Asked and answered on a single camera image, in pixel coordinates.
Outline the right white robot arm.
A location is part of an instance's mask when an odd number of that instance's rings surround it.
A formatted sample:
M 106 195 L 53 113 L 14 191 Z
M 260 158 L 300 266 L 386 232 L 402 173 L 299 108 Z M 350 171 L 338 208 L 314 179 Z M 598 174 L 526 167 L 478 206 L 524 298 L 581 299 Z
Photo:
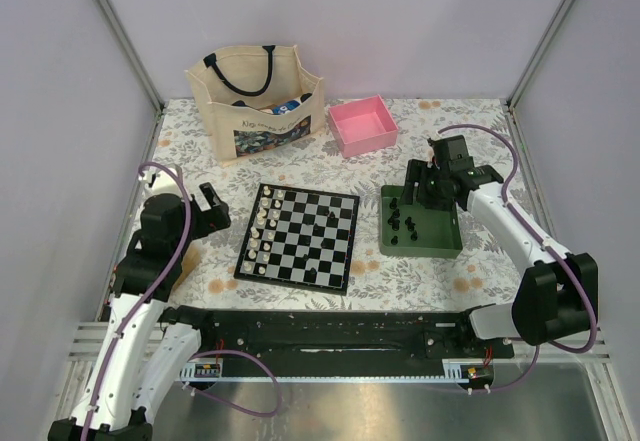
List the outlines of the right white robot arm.
M 491 233 L 521 277 L 511 303 L 470 310 L 470 323 L 455 332 L 457 349 L 475 357 L 494 338 L 560 347 L 563 338 L 586 332 L 582 349 L 590 350 L 597 337 L 595 259 L 572 253 L 511 200 L 507 178 L 490 165 L 476 165 L 463 136 L 429 145 L 431 160 L 409 160 L 399 203 L 440 211 L 459 207 Z

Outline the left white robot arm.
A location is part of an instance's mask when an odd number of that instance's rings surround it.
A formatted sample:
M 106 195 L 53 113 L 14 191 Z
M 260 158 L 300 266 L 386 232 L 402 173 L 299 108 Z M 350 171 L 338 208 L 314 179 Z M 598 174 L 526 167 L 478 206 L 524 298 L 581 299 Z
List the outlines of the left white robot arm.
M 209 183 L 208 203 L 184 200 L 177 186 L 156 181 L 140 226 L 115 268 L 107 333 L 72 413 L 52 423 L 50 440 L 149 440 L 157 411 L 191 355 L 216 347 L 212 318 L 200 308 L 170 308 L 172 288 L 195 240 L 230 227 L 229 207 Z

